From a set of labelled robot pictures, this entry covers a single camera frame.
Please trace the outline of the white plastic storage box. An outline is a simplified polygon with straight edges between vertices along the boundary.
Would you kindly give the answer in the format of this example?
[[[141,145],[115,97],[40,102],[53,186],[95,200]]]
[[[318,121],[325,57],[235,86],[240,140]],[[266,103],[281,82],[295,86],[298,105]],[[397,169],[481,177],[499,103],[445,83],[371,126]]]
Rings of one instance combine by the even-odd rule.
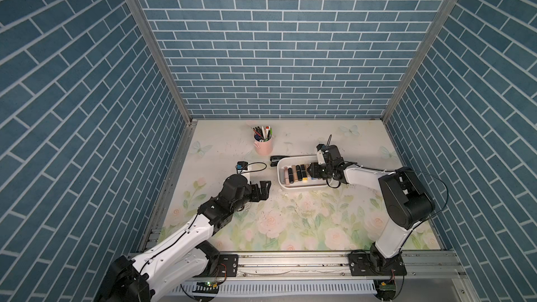
[[[325,180],[313,177],[308,171],[314,163],[317,163],[315,155],[282,158],[276,165],[279,185],[287,192],[327,189]]]

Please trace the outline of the beige concealer tube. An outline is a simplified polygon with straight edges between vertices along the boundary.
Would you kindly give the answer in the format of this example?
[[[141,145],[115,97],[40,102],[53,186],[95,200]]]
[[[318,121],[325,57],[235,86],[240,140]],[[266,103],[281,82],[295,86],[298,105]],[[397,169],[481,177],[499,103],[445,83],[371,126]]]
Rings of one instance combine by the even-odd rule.
[[[294,183],[298,182],[299,179],[298,179],[298,174],[297,174],[297,170],[296,170],[296,165],[292,166],[292,175],[293,175],[293,178],[294,178]]]

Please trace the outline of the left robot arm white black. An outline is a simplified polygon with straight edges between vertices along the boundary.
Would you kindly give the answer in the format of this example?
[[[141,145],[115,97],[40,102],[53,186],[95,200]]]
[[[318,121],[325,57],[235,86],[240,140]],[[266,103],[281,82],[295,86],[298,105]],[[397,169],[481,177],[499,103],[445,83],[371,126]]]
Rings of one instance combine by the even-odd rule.
[[[183,227],[132,259],[117,258],[106,271],[95,301],[159,301],[186,280],[212,276],[220,252],[209,239],[246,204],[266,201],[271,181],[252,184],[241,174],[229,176],[216,197],[201,204]]]

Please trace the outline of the red lip gloss silver cap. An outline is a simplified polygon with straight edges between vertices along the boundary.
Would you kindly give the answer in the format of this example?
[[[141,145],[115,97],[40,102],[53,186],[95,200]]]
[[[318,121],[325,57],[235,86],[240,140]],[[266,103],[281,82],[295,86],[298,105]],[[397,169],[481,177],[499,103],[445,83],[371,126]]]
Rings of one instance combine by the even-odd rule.
[[[326,180],[322,180],[322,179],[315,179],[315,180],[311,180],[311,183],[313,185],[326,185],[327,184],[327,181]]]

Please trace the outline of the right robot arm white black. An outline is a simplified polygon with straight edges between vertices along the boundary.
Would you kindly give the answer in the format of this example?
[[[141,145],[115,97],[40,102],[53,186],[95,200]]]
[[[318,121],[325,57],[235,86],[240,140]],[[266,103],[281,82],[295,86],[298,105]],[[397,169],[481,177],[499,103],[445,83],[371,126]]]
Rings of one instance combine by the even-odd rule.
[[[314,178],[328,185],[360,185],[381,192],[389,220],[370,250],[349,254],[351,272],[365,275],[406,275],[401,251],[412,232],[432,215],[435,204],[416,171],[389,171],[346,161],[336,145],[319,144],[317,162],[308,167]]]

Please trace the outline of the black gold square lipstick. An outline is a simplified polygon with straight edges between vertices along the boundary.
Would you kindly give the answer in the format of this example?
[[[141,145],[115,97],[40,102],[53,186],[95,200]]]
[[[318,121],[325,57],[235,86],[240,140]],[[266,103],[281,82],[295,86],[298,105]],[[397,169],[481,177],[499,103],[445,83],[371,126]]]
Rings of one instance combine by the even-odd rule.
[[[300,165],[301,168],[302,168],[302,176],[303,176],[303,182],[307,182],[308,181],[308,176],[307,176],[307,173],[306,173],[306,168],[305,168],[305,165],[304,164],[301,164]]]

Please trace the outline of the black lipstick gold band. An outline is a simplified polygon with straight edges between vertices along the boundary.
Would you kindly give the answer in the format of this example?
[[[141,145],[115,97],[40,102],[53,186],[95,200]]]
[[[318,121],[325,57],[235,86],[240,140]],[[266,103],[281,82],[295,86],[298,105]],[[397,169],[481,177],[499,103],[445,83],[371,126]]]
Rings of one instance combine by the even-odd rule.
[[[301,182],[303,180],[302,168],[300,165],[296,165],[295,168],[296,168],[296,179],[298,182]]]

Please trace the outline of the black lipstick silver band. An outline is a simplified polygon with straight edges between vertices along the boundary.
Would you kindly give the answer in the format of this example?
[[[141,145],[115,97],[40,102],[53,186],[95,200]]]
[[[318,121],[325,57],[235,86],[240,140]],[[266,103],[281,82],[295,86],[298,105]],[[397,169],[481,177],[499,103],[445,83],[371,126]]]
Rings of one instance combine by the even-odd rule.
[[[294,181],[295,181],[295,177],[294,177],[292,168],[288,168],[288,179],[289,179],[290,184],[293,184]]]

